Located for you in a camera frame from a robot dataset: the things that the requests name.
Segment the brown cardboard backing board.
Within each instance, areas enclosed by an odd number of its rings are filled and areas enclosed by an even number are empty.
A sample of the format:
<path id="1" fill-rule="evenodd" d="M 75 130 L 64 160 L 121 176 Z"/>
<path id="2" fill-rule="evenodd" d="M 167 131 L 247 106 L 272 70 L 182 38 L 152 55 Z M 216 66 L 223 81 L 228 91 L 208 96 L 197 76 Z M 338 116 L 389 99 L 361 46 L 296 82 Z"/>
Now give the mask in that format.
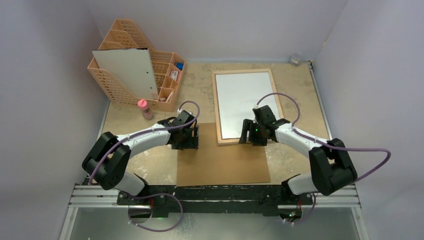
<path id="1" fill-rule="evenodd" d="M 198 149 L 184 149 L 177 155 L 178 187 L 271 181 L 264 147 L 249 144 L 219 146 L 215 123 L 200 123 L 198 126 Z"/>

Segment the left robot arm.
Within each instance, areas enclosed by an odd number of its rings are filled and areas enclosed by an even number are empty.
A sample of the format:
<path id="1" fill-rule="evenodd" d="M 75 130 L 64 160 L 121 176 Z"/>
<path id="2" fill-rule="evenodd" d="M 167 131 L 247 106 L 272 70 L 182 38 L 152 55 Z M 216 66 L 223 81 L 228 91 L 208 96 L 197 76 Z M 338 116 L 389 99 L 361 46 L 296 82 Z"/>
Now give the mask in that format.
<path id="1" fill-rule="evenodd" d="M 129 194 L 138 205 L 149 199 L 148 183 L 126 168 L 129 160 L 149 149 L 169 145 L 173 150 L 198 149 L 197 119 L 182 110 L 178 116 L 158 121 L 139 132 L 100 135 L 82 162 L 82 169 L 104 190 L 117 189 Z"/>

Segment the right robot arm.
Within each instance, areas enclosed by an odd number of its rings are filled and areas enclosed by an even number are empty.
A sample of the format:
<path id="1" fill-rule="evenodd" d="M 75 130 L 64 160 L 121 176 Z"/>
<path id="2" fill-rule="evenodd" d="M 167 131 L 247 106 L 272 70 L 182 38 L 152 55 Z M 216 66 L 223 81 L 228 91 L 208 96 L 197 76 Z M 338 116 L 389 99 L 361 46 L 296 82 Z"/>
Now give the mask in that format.
<path id="1" fill-rule="evenodd" d="M 243 120 L 240 144 L 266 146 L 272 140 L 291 147 L 309 160 L 309 173 L 282 182 L 280 196 L 284 202 L 292 204 L 306 193 L 329 196 L 357 180 L 357 171 L 340 139 L 326 140 L 296 130 L 289 120 L 276 119 L 268 105 L 255 108 L 253 113 L 253 120 Z"/>

